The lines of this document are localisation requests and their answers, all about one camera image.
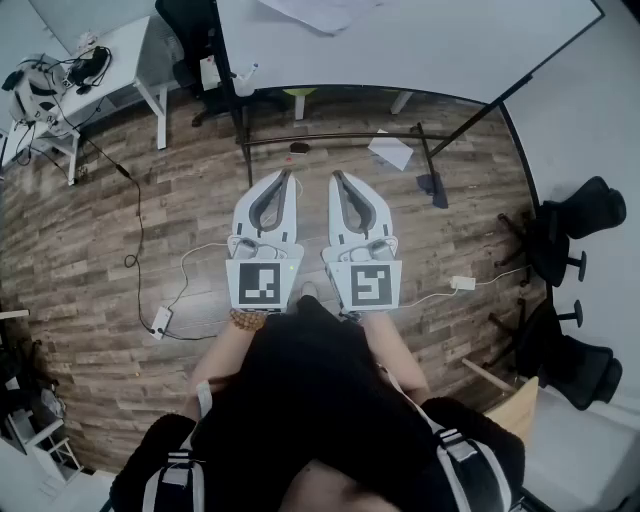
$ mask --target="white paper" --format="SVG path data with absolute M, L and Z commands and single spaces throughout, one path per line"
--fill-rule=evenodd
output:
M 386 0 L 258 0 L 291 18 L 337 34 Z
M 384 130 L 378 130 L 378 133 L 387 133 Z M 382 138 L 375 137 L 369 149 L 374 153 L 380 155 L 390 164 L 396 166 L 401 171 L 404 171 L 409 159 L 413 154 L 413 149 L 407 146 L 404 142 L 396 138 Z

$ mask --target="black cable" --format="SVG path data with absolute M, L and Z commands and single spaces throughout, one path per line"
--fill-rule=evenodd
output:
M 69 175 L 68 175 L 66 172 L 64 172 L 64 169 L 63 169 L 62 167 L 60 167 L 60 166 L 58 165 L 58 162 L 56 162 L 53 158 L 51 158 L 49 155 L 47 155 L 47 153 L 46 153 L 45 151 L 40 151 L 39 149 L 36 149 L 36 148 L 31 148 L 31 149 L 32 149 L 33 151 L 37 152 L 37 153 L 40 153 L 41 155 L 46 156 L 46 157 L 49 159 L 49 161 L 50 161 L 53 165 L 55 165 L 58 169 L 60 169 L 60 172 L 61 172 L 62 174 L 64 174 L 64 177 L 67 179 L 67 183 L 69 182 Z
M 98 106 L 94 109 L 94 111 L 91 113 L 91 115 L 89 117 L 87 117 L 84 121 L 82 121 L 81 123 L 78 123 L 75 126 L 71 127 L 71 130 L 69 130 L 67 133 L 63 133 L 61 135 L 45 135 L 44 137 L 38 137 L 38 139 L 59 139 L 61 137 L 66 137 L 67 135 L 69 135 L 73 130 L 77 130 L 78 128 L 80 128 L 81 126 L 84 126 L 85 124 L 87 124 L 89 121 L 91 121 L 91 119 L 93 118 L 93 116 L 95 116 L 98 112 L 102 112 L 102 109 L 100 108 L 102 106 L 102 102 L 104 101 L 106 96 L 103 96 L 100 101 L 98 102 Z
M 44 75 L 46 80 L 47 80 L 47 85 L 49 87 L 51 87 L 51 84 L 49 84 L 49 78 L 47 77 L 47 75 Z M 53 100 L 56 102 L 56 105 L 58 105 L 58 108 L 60 109 L 60 114 L 62 115 L 62 118 L 69 123 L 69 120 L 67 119 L 67 116 L 64 115 L 64 112 L 62 110 L 62 107 L 60 106 L 60 103 L 58 102 L 58 100 L 56 99 L 55 96 L 52 96 Z M 109 155 L 107 155 L 104 151 L 102 151 L 102 149 L 100 149 L 98 146 L 96 146 L 96 144 L 86 135 L 82 136 L 84 138 L 84 140 L 86 140 L 89 144 L 91 144 L 94 148 L 96 148 L 98 150 L 98 152 L 100 154 L 102 154 L 107 160 L 109 160 L 109 162 L 111 162 L 116 170 L 122 174 L 122 176 L 124 176 L 126 179 L 128 179 L 129 181 L 132 181 L 136 188 L 138 189 L 138 211 L 136 212 L 138 215 L 138 221 L 140 222 L 140 241 L 138 242 L 138 249 L 136 250 L 135 254 L 127 254 L 124 257 L 124 266 L 126 268 L 132 268 L 134 265 L 137 265 L 138 267 L 138 319 L 140 320 L 140 323 L 142 324 L 142 326 L 146 329 L 146 331 L 149 334 L 155 334 L 154 330 L 149 327 L 147 325 L 147 323 L 144 321 L 144 318 L 142 318 L 142 304 L 140 301 L 140 292 L 141 292 L 141 288 L 142 288 L 142 270 L 140 269 L 140 252 L 142 251 L 142 242 L 144 240 L 144 226 L 142 225 L 142 214 L 141 214 L 141 209 L 142 209 L 142 191 L 140 190 L 140 185 L 138 184 L 138 182 L 133 179 L 131 177 L 131 174 L 129 174 L 129 171 L 127 171 L 124 167 L 122 167 L 122 165 L 120 165 L 119 163 L 117 163 L 115 160 L 113 160 L 113 158 L 111 158 Z M 176 336 L 173 333 L 170 333 L 168 331 L 159 331 L 162 333 L 163 336 L 167 336 L 168 338 L 173 338 L 175 340 L 179 340 L 179 341 L 200 341 L 200 340 L 206 340 L 208 338 L 216 338 L 217 334 L 214 334 L 212 336 L 202 336 L 200 338 L 183 338 L 182 336 Z

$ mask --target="laminate floor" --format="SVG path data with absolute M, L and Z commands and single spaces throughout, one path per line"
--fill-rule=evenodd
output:
M 477 106 L 414 95 L 398 116 L 389 114 L 395 93 L 336 89 L 309 97 L 307 118 L 267 107 L 253 110 L 254 137 L 321 131 L 408 129 L 452 131 Z M 292 98 L 288 101 L 293 106 Z M 201 105 L 175 93 L 169 99 L 168 147 L 157 151 L 156 118 L 145 106 L 91 127 L 96 144 L 139 181 L 144 245 L 142 314 L 152 322 L 183 285 L 180 258 L 195 247 L 225 242 L 233 208 L 247 190 L 246 170 L 228 116 L 195 129 Z M 288 145 L 253 151 L 256 179 L 291 168 L 303 187 L 298 201 L 298 241 L 305 258 L 296 287 L 311 280 L 320 300 L 337 309 L 320 251 L 328 245 L 328 179 L 339 169 L 369 183 L 392 210 L 403 260 L 401 302 L 449 293 L 453 275 L 479 282 L 498 275 L 493 262 L 516 240 L 496 216 L 513 218 L 532 208 L 525 174 L 499 112 L 478 123 L 435 158 L 450 207 L 439 210 L 416 186 L 426 172 L 421 146 L 400 172 L 367 149 L 369 140 L 316 141 L 304 156 Z M 81 462 L 117 471 L 146 429 L 162 414 L 180 408 L 187 375 L 215 339 L 158 342 L 138 322 L 137 270 L 125 255 L 139 239 L 137 190 L 90 144 L 84 177 L 68 187 L 60 170 L 43 157 L 6 172 L 0 275 L 4 309 L 28 308 L 31 315 L 7 322 L 12 336 L 43 342 L 42 365 L 60 380 L 67 404 L 67 434 Z M 66 158 L 55 157 L 65 168 Z M 215 334 L 227 318 L 229 299 L 224 247 L 212 246 L 186 261 L 189 287 L 173 308 L 171 329 L 183 337 Z M 518 268 L 522 262 L 504 270 Z M 542 281 L 526 288 L 524 273 L 473 292 L 434 297 L 392 312 L 398 328 L 428 377 L 435 395 L 458 392 L 475 376 L 462 357 L 482 361 L 505 342 L 487 322 L 489 312 L 515 322 L 516 300 L 535 305 L 545 295 Z

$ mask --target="bracelet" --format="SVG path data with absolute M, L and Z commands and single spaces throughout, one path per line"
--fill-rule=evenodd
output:
M 229 311 L 229 316 L 231 317 L 233 325 L 244 331 L 253 332 L 260 330 L 267 320 L 266 313 L 245 313 L 237 309 Z

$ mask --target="white cable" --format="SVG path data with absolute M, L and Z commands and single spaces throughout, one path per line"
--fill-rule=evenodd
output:
M 302 186 L 302 183 L 300 183 L 300 180 L 298 178 L 294 178 L 294 179 L 296 180 L 298 185 L 300 185 L 300 193 L 298 194 L 298 196 L 296 198 L 296 200 L 298 200 L 298 199 L 300 199 L 300 197 L 302 196 L 302 193 L 304 192 L 304 187 Z M 276 214 L 276 212 L 273 212 L 271 215 L 269 215 L 269 217 L 267 217 L 265 219 L 264 222 L 267 222 L 275 214 Z M 189 256 L 190 254 L 193 254 L 196 251 L 199 251 L 200 249 L 206 249 L 207 247 L 212 247 L 214 245 L 227 247 L 227 244 L 221 244 L 221 243 L 218 243 L 218 242 L 212 242 L 210 244 L 206 244 L 206 245 L 203 245 L 201 247 L 196 247 L 195 249 L 191 249 L 190 251 L 186 252 L 184 254 L 184 256 L 182 256 L 182 258 L 180 259 L 180 270 L 182 270 L 182 275 L 184 276 L 184 286 L 182 287 L 182 290 L 180 290 L 180 293 L 178 294 L 176 299 L 171 303 L 170 306 L 167 307 L 167 309 L 171 310 L 171 308 L 173 306 L 175 306 L 176 302 L 178 302 L 180 300 L 180 297 L 182 297 L 182 294 L 185 292 L 185 290 L 189 287 L 189 277 L 187 276 L 187 273 L 184 271 L 184 260 L 186 259 L 186 257 Z
M 509 272 L 505 272 L 503 274 L 500 274 L 498 277 L 492 279 L 491 281 L 487 281 L 486 283 L 476 283 L 476 286 L 484 286 L 486 284 L 491 284 L 491 283 L 495 283 L 498 279 L 500 279 L 502 276 L 508 276 L 509 274 L 513 274 L 514 272 L 518 272 L 519 270 L 524 270 L 525 268 L 529 268 L 531 265 L 527 265 L 525 267 L 520 267 L 517 268 L 515 270 L 509 270 Z
M 519 270 L 524 270 L 525 268 L 528 268 L 528 267 L 529 265 L 527 265 L 526 267 L 517 268 L 515 270 L 510 270 L 509 272 L 504 272 L 503 274 L 500 274 L 498 277 L 492 279 L 491 281 L 487 281 L 486 283 L 476 283 L 476 286 L 483 286 L 483 285 L 495 283 L 498 279 L 500 279 L 503 276 L 508 276 L 509 274 L 513 274 L 514 272 L 518 272 Z M 408 304 L 406 306 L 398 306 L 398 309 L 412 308 L 413 306 L 417 306 L 418 304 L 420 304 L 423 300 L 430 299 L 431 297 L 453 297 L 456 293 L 458 293 L 458 288 L 456 288 L 453 293 L 433 293 L 431 295 L 427 295 L 426 297 L 422 297 L 420 300 L 414 302 L 413 304 Z
M 423 300 L 430 299 L 431 297 L 453 297 L 456 293 L 458 293 L 458 288 L 455 289 L 453 293 L 432 293 L 431 295 L 427 295 L 426 297 L 422 297 L 420 300 L 414 302 L 413 304 L 409 304 L 407 306 L 398 306 L 400 308 L 412 308 L 413 306 L 417 306 Z
M 194 253 L 196 251 L 199 251 L 200 249 L 206 249 L 207 247 L 212 247 L 214 245 L 227 247 L 227 244 L 221 244 L 221 243 L 218 243 L 218 242 L 212 242 L 210 244 L 206 244 L 206 245 L 203 245 L 201 247 L 196 247 L 195 249 L 191 249 L 190 251 L 186 252 L 184 254 L 184 256 L 182 256 L 182 259 L 180 260 L 180 269 L 182 270 L 182 275 L 184 276 L 184 286 L 182 287 L 182 290 L 180 290 L 180 293 L 176 297 L 176 300 L 174 300 L 171 303 L 171 305 L 169 307 L 167 307 L 167 309 L 171 310 L 171 308 L 175 305 L 175 303 L 180 300 L 180 297 L 182 297 L 182 294 L 184 293 L 184 291 L 189 287 L 189 277 L 187 276 L 187 273 L 184 271 L 184 260 L 185 260 L 185 258 L 187 256 L 189 256 L 189 254 L 192 254 L 192 253 Z

